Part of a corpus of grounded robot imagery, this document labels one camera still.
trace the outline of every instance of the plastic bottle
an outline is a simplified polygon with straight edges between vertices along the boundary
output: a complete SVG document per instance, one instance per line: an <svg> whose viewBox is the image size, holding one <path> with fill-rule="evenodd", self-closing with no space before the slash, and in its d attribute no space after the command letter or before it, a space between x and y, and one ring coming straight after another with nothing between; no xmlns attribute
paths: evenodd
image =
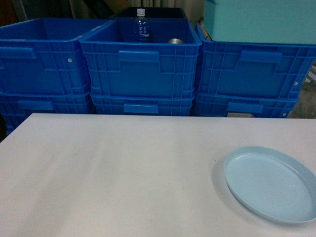
<svg viewBox="0 0 316 237"><path fill-rule="evenodd" d="M137 18L134 24L135 37L137 42L146 43L150 41L149 22L145 18L145 9L137 9Z"/></svg>

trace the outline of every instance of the stacked crates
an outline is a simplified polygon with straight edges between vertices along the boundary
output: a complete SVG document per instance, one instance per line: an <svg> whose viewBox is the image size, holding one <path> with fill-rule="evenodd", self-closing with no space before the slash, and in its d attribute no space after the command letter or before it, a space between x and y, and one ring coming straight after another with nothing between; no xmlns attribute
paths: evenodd
<svg viewBox="0 0 316 237"><path fill-rule="evenodd" d="M286 118L316 60L316 45L202 41L196 74L197 116L229 113Z"/></svg>
<svg viewBox="0 0 316 237"><path fill-rule="evenodd" d="M201 45L187 19L148 18L149 43L136 42L135 18L114 18L80 39L98 114L189 116ZM184 43L169 43L170 39Z"/></svg>
<svg viewBox="0 0 316 237"><path fill-rule="evenodd" d="M79 39L106 22L42 18L0 28L0 113L8 134L34 112L94 113Z"/></svg>

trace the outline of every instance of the plastic plate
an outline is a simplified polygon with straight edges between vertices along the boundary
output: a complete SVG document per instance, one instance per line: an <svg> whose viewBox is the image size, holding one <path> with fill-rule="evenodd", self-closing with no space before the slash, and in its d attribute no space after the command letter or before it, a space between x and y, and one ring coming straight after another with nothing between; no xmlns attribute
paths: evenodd
<svg viewBox="0 0 316 237"><path fill-rule="evenodd" d="M233 195L258 215L282 223L316 219L316 177L294 158L244 147L226 157L224 169Z"/></svg>

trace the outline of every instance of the crate handle slot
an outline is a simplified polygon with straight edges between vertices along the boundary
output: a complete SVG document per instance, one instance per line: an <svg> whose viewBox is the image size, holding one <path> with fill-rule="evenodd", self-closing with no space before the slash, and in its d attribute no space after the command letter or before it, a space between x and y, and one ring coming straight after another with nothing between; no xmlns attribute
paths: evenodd
<svg viewBox="0 0 316 237"><path fill-rule="evenodd" d="M282 53L280 52L242 50L239 60L244 62L279 63L281 57Z"/></svg>
<svg viewBox="0 0 316 237"><path fill-rule="evenodd" d="M37 59L37 56L33 48L0 47L0 58Z"/></svg>
<svg viewBox="0 0 316 237"><path fill-rule="evenodd" d="M158 114L158 105L124 104L124 113Z"/></svg>
<svg viewBox="0 0 316 237"><path fill-rule="evenodd" d="M51 101L30 101L19 100L18 105L22 110L44 110L53 111L54 106Z"/></svg>
<svg viewBox="0 0 316 237"><path fill-rule="evenodd" d="M229 112L261 114L262 110L263 110L263 105L259 105L259 104L243 104L243 103L229 102L227 106L227 111Z"/></svg>
<svg viewBox="0 0 316 237"><path fill-rule="evenodd" d="M120 50L118 52L118 58L121 62L159 62L158 51L127 51Z"/></svg>

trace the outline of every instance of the white table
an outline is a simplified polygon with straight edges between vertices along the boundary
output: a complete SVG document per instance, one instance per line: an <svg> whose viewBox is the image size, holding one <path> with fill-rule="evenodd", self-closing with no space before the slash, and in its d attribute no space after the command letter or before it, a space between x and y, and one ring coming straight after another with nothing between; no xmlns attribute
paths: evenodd
<svg viewBox="0 0 316 237"><path fill-rule="evenodd" d="M243 207L223 172L243 146L316 173L316 120L33 114L0 143L0 236L314 237Z"/></svg>

